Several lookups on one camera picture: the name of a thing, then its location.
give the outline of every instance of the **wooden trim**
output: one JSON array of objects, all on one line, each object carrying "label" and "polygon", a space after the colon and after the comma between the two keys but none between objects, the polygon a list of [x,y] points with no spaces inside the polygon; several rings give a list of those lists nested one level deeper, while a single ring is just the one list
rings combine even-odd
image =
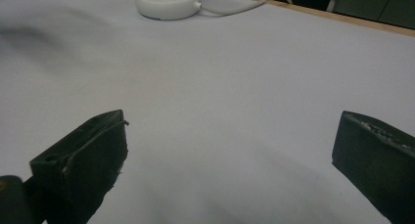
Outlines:
[{"label": "wooden trim", "polygon": [[415,30],[413,29],[408,29],[408,28],[403,28],[399,26],[393,26],[393,25],[388,25],[388,24],[383,24],[383,23],[378,23],[378,22],[370,22],[366,20],[353,18],[353,17],[348,17],[348,16],[333,14],[329,12],[318,11],[318,10],[314,10],[310,8],[305,8],[301,6],[289,5],[283,2],[269,1],[267,3],[274,5],[274,6],[284,7],[290,10],[307,13],[313,16],[323,17],[323,18],[341,21],[341,22],[353,23],[353,24],[357,24],[361,26],[367,26],[367,27],[376,28],[380,30],[391,31],[394,33],[399,33],[399,34],[408,35],[408,36],[415,36]]}]

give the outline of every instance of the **tabletop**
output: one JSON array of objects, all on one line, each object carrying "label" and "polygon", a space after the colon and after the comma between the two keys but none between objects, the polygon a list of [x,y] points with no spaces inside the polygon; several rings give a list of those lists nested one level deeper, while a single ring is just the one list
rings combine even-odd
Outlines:
[{"label": "tabletop", "polygon": [[271,5],[1,0],[0,174],[122,109],[128,158],[89,223],[389,223],[331,152],[342,111],[415,135],[414,57],[415,37]]}]

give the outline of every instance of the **cable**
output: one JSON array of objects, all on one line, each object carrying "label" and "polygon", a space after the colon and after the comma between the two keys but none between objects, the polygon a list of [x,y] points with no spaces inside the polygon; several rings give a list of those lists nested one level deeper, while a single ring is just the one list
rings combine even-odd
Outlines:
[{"label": "cable", "polygon": [[[242,7],[242,8],[227,10],[227,11],[226,10],[216,10],[216,9],[213,9],[213,8],[206,7],[205,5],[202,5],[202,4],[200,6],[201,6],[201,10],[204,10],[204,11],[216,14],[216,15],[232,16],[232,15],[235,15],[235,14],[239,14],[239,13],[243,13],[245,11],[251,10],[251,9],[256,8],[258,6],[261,6],[261,5],[265,4],[265,2],[267,2],[267,1],[269,1],[269,0],[260,0],[260,1],[257,1],[255,3],[252,3],[251,5],[248,5],[248,6],[245,6],[245,7]],[[287,1],[289,4],[293,4],[292,0],[285,0],[285,1]]]}]

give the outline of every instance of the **table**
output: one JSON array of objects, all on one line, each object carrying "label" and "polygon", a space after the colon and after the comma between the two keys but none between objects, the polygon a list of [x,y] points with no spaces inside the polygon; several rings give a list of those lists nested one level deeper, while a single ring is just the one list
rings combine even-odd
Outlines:
[{"label": "table", "polygon": [[342,111],[415,135],[414,57],[414,37],[271,5],[162,22],[1,0],[0,174],[123,109],[128,159],[89,223],[389,223],[331,151]]}]

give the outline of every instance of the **white lamp base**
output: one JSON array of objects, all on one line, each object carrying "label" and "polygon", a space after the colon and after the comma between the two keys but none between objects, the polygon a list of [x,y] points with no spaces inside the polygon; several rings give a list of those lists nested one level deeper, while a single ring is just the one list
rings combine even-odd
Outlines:
[{"label": "white lamp base", "polygon": [[135,0],[138,12],[158,20],[180,20],[200,10],[201,0]]}]

